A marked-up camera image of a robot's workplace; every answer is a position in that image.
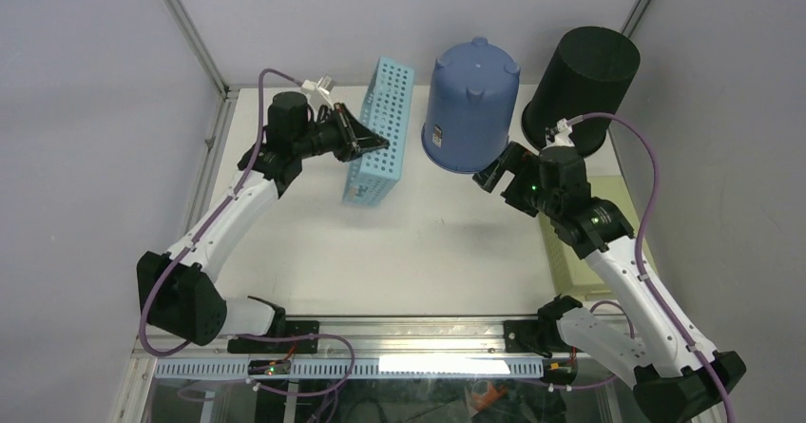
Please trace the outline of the light blue perforated basket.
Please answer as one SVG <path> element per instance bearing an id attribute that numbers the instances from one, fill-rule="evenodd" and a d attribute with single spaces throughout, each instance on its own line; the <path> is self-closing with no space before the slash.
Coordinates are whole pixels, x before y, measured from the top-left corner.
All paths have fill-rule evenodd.
<path id="1" fill-rule="evenodd" d="M 350 163 L 345 203 L 377 206 L 401 179 L 413 81 L 411 67 L 387 57 L 378 59 L 358 120 L 388 143 Z"/>

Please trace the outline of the large blue plastic bucket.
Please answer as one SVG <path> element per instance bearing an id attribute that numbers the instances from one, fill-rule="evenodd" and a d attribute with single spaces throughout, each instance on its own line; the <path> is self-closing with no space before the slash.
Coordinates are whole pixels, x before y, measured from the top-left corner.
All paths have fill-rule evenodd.
<path id="1" fill-rule="evenodd" d="M 521 68 L 483 36 L 457 44 L 434 62 L 421 143 L 441 168 L 476 173 L 509 142 Z"/>

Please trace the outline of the large black plastic bucket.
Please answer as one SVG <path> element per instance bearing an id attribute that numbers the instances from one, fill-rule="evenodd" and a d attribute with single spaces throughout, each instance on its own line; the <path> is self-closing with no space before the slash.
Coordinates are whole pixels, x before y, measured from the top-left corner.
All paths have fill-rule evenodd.
<path id="1" fill-rule="evenodd" d="M 523 110 L 521 127 L 527 141 L 542 149 L 546 129 L 561 119 L 616 113 L 640 62 L 636 45 L 616 30 L 586 26 L 566 32 Z"/>

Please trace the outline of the yellow-green perforated basket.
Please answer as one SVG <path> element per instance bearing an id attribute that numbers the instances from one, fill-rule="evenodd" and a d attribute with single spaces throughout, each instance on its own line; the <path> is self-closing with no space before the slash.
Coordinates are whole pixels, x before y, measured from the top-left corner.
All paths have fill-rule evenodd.
<path id="1" fill-rule="evenodd" d="M 638 233 L 639 215 L 636 212 L 622 176 L 597 176 L 589 179 L 592 195 L 614 202 Z M 574 251 L 561 242 L 550 220 L 539 214 L 537 221 L 543 235 L 547 261 L 557 294 L 570 295 L 580 301 L 615 299 L 603 280 Z"/>

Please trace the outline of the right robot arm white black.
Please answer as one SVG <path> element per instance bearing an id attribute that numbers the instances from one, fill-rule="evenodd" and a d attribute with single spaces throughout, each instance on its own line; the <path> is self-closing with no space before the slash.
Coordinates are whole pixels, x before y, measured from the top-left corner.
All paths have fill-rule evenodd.
<path id="1" fill-rule="evenodd" d="M 502 176 L 506 204 L 531 217 L 544 215 L 569 246 L 610 288 L 637 329 L 631 338 L 603 324 L 571 296 L 537 312 L 516 341 L 541 356 L 576 348 L 627 385 L 651 422 L 687 422 L 725 404 L 746 372 L 734 351 L 721 352 L 683 313 L 639 251 L 636 234 L 618 206 L 596 197 L 584 159 L 572 146 L 537 154 L 510 143 L 474 182 L 491 192 Z"/>

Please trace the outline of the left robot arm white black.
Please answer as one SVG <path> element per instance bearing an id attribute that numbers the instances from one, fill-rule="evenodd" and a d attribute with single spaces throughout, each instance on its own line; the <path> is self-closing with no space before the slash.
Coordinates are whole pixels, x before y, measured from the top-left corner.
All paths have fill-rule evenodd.
<path id="1" fill-rule="evenodd" d="M 217 204 L 162 253 L 145 252 L 136 266 L 141 305 L 139 338 L 154 356 L 171 356 L 147 340 L 153 326 L 206 345 L 219 336 L 249 337 L 264 353 L 279 350 L 284 311 L 257 297 L 223 297 L 216 282 L 230 254 L 255 221 L 286 193 L 304 160 L 332 154 L 349 163 L 390 142 L 362 124 L 343 103 L 312 107 L 308 97 L 282 91 L 259 99 L 259 128 Z"/>

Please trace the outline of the orange object under table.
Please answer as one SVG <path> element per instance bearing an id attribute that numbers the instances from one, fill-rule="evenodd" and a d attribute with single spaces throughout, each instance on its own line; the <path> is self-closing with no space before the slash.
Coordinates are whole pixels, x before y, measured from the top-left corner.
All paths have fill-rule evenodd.
<path id="1" fill-rule="evenodd" d="M 493 381 L 478 381 L 470 389 L 470 406 L 478 412 L 484 411 L 508 393 L 506 385 L 496 385 Z"/>

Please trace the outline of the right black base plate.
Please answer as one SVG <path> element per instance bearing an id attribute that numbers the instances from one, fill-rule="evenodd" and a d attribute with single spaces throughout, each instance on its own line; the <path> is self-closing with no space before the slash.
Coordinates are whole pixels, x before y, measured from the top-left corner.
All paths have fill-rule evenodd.
<path id="1" fill-rule="evenodd" d="M 507 353 L 534 353 L 542 357 L 569 353 L 571 347 L 563 342 L 555 321 L 508 319 L 502 323 Z"/>

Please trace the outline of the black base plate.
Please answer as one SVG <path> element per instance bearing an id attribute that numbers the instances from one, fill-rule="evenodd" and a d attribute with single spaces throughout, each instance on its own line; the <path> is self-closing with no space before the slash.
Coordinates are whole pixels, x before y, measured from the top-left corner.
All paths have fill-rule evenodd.
<path id="1" fill-rule="evenodd" d="M 507 353 L 534 353 L 542 357 L 569 353 L 571 347 L 563 342 L 555 321 L 508 319 L 502 323 Z"/>
<path id="2" fill-rule="evenodd" d="M 238 355 L 280 355 L 287 354 L 295 347 L 295 353 L 312 355 L 318 352 L 318 340 L 308 335 L 318 335 L 320 322 L 313 319 L 292 319 L 286 321 L 283 330 L 271 333 L 271 338 L 285 338 L 285 341 L 257 341 L 238 337 L 229 340 L 226 351 Z"/>

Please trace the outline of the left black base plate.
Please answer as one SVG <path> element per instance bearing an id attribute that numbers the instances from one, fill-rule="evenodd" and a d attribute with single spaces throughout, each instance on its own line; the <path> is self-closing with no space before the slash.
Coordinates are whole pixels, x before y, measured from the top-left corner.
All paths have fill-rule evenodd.
<path id="1" fill-rule="evenodd" d="M 318 335 L 320 322 L 313 319 L 292 319 L 286 321 L 283 330 L 271 333 L 271 338 L 285 338 L 285 341 L 257 341 L 238 337 L 229 340 L 226 351 L 238 355 L 280 355 L 287 354 L 295 347 L 295 353 L 312 355 L 318 352 L 318 340 L 308 335 Z"/>

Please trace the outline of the aluminium front rail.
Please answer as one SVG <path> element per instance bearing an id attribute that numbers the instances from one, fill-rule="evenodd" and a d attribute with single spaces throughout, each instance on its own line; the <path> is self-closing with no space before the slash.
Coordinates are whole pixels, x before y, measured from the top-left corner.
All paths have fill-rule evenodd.
<path id="1" fill-rule="evenodd" d="M 307 334 L 301 325 L 318 322 L 318 332 L 340 336 L 353 346 L 358 358 L 386 354 L 461 354 L 467 356 L 504 355 L 515 351 L 512 331 L 507 322 L 534 322 L 532 316 L 490 317 L 326 317 L 300 316 L 287 319 L 287 332 L 293 336 Z M 285 343 L 238 342 L 229 346 L 229 338 L 220 336 L 204 346 L 189 345 L 174 354 L 175 358 L 251 357 L 281 358 L 295 348 L 294 357 L 344 358 L 349 355 L 343 343 L 333 339 L 291 341 Z"/>

